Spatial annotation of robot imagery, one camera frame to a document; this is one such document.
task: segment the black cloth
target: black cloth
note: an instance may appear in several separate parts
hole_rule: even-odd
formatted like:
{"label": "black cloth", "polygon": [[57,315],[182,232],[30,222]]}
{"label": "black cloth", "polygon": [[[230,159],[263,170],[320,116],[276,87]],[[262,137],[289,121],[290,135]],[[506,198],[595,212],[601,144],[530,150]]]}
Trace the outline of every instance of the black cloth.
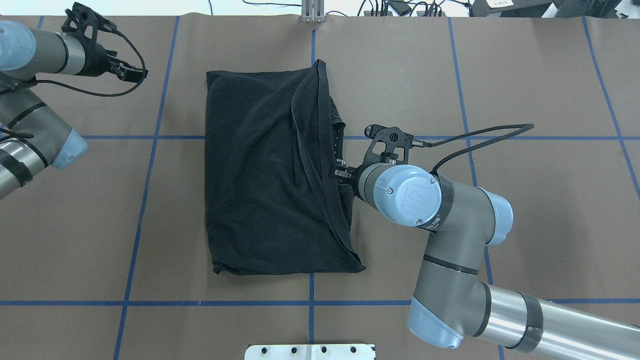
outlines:
{"label": "black cloth", "polygon": [[332,177],[344,123],[326,64],[207,73],[205,221],[213,270],[360,272],[353,191]]}

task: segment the blue cap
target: blue cap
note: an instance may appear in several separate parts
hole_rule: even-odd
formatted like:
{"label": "blue cap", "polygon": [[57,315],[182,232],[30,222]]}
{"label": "blue cap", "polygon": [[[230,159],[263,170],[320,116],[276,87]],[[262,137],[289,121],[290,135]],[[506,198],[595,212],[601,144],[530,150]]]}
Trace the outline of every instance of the blue cap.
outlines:
{"label": "blue cap", "polygon": [[376,208],[387,219],[405,226],[420,226],[440,209],[442,193],[433,175],[413,165],[386,169],[373,189]]}
{"label": "blue cap", "polygon": [[67,141],[62,145],[62,149],[58,153],[58,156],[51,164],[58,170],[64,170],[72,162],[78,159],[89,148],[86,141],[76,132],[75,129],[71,129],[71,133],[67,137]]}
{"label": "blue cap", "polygon": [[464,335],[458,334],[415,297],[411,297],[407,326],[418,339],[441,348],[457,348],[464,338]]}
{"label": "blue cap", "polygon": [[36,38],[25,25],[0,21],[0,71],[17,70],[29,63],[36,53]]}
{"label": "blue cap", "polygon": [[513,209],[511,208],[511,204],[509,204],[507,199],[501,197],[500,195],[488,192],[483,188],[478,188],[484,191],[486,196],[491,201],[491,206],[493,207],[493,217],[495,218],[493,237],[487,243],[487,245],[500,245],[504,241],[504,239],[507,238],[507,234],[513,227]]}

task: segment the sticker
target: sticker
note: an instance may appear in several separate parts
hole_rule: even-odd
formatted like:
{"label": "sticker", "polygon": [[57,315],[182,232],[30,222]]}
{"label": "sticker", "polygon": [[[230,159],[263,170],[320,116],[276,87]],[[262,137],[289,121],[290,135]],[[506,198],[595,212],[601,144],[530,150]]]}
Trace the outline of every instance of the sticker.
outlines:
{"label": "sticker", "polygon": [[489,7],[492,9],[513,6],[513,0],[486,0],[486,3],[489,4]]}

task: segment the gray metal bracket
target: gray metal bracket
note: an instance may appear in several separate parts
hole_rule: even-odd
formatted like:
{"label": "gray metal bracket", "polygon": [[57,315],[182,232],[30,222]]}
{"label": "gray metal bracket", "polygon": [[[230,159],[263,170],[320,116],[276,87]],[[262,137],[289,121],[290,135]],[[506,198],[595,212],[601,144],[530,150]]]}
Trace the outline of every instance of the gray metal bracket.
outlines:
{"label": "gray metal bracket", "polygon": [[324,0],[302,0],[302,22],[324,22]]}

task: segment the white mounting plate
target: white mounting plate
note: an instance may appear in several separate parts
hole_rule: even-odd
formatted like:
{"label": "white mounting plate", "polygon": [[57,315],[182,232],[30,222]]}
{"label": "white mounting plate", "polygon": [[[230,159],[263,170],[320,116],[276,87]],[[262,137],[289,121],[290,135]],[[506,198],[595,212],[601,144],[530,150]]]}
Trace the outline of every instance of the white mounting plate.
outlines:
{"label": "white mounting plate", "polygon": [[373,344],[252,345],[244,360],[376,360]]}

